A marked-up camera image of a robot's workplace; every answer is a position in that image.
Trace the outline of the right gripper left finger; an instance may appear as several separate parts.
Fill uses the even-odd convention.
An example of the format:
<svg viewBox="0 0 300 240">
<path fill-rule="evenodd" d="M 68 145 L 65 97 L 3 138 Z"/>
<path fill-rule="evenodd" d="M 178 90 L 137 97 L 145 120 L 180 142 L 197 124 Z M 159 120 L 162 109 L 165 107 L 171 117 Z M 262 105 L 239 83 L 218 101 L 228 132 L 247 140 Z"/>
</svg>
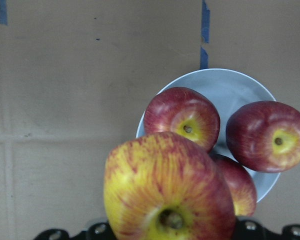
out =
<svg viewBox="0 0 300 240">
<path fill-rule="evenodd" d="M 49 228 L 38 233 L 33 240 L 114 240 L 115 234 L 105 218 L 89 220 L 78 232 L 65 228 Z"/>
</svg>

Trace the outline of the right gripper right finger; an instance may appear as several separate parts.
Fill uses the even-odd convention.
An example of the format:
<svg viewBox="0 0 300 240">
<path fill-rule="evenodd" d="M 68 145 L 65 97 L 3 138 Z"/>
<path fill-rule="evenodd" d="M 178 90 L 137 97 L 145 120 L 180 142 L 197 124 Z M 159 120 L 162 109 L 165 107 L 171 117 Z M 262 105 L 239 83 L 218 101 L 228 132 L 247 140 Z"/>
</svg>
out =
<svg viewBox="0 0 300 240">
<path fill-rule="evenodd" d="M 300 240 L 300 224 L 290 223 L 275 229 L 255 217 L 239 216 L 233 230 L 234 240 Z"/>
</svg>

